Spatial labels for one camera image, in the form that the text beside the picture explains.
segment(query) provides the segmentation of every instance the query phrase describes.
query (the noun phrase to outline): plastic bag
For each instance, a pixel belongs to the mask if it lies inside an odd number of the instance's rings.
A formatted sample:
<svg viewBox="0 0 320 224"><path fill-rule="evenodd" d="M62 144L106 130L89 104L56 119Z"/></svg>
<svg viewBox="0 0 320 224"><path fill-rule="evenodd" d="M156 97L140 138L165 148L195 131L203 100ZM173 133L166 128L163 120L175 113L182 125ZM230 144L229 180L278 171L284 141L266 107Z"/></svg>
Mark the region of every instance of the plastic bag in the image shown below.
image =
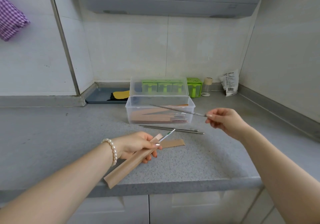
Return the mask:
<svg viewBox="0 0 320 224"><path fill-rule="evenodd" d="M226 90L226 96L232 96L238 92L239 72L238 69L223 74L219 77L223 89Z"/></svg>

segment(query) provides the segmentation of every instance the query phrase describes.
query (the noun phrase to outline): speckled countertop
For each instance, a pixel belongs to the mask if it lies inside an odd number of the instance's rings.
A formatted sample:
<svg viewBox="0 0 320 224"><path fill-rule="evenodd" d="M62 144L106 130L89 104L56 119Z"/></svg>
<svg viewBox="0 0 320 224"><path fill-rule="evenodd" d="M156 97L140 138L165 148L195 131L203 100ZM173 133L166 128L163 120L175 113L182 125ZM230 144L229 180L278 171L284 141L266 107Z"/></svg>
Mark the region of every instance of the speckled countertop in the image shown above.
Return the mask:
<svg viewBox="0 0 320 224"><path fill-rule="evenodd" d="M320 180L320 144L240 94L225 97L213 92L195 98L196 112L228 107L265 135L283 153ZM127 123L125 105L85 107L0 108L0 202L87 153L105 137L145 130L152 135L167 131ZM117 186L101 181L90 197L168 194L233 190L262 185L243 146L194 116L191 124L204 135L175 132L186 146L159 151L148 164L140 164Z"/></svg>

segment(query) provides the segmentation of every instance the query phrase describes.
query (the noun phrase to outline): checkered towel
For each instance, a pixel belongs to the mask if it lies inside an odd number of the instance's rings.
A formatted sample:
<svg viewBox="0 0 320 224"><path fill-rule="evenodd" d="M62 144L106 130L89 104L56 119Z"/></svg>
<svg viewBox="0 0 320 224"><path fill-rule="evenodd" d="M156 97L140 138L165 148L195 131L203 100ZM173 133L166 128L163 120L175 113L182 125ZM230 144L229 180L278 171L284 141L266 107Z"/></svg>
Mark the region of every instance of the checkered towel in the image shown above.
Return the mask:
<svg viewBox="0 0 320 224"><path fill-rule="evenodd" d="M9 0L0 0L0 38L8 41L30 21Z"/></svg>

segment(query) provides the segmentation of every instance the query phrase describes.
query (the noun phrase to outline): blue tray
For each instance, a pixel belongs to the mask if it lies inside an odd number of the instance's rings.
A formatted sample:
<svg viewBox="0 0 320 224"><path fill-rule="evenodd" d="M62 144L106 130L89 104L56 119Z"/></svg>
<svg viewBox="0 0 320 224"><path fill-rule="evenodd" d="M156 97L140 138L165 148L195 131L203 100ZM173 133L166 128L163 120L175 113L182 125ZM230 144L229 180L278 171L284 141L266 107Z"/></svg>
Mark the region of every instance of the blue tray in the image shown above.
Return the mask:
<svg viewBox="0 0 320 224"><path fill-rule="evenodd" d="M126 104L127 101L107 101L113 92L128 91L129 88L96 88L86 101L88 104Z"/></svg>

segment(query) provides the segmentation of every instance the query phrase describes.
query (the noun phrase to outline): hand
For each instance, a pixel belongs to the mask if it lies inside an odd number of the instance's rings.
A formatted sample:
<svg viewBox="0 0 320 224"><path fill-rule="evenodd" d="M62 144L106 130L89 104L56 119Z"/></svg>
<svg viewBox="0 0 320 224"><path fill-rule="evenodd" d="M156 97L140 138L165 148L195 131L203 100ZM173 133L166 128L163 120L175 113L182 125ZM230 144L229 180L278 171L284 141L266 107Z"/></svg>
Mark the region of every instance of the hand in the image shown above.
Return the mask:
<svg viewBox="0 0 320 224"><path fill-rule="evenodd" d="M206 123L223 130L228 136L241 141L246 129L251 128L234 109L215 108L207 114Z"/></svg>
<svg viewBox="0 0 320 224"><path fill-rule="evenodd" d="M151 160L151 155L154 157L158 156L156 149L162 150L162 146L156 146L154 143L150 142L152 138L153 136L148 133L140 131L130 135L114 138L113 142L116 145L116 148L119 148L118 152L122 159L128 159L133 153L141 150L142 148L154 148L155 150L152 154L146 156L146 158L142 160L143 163L148 163L148 161Z"/></svg>

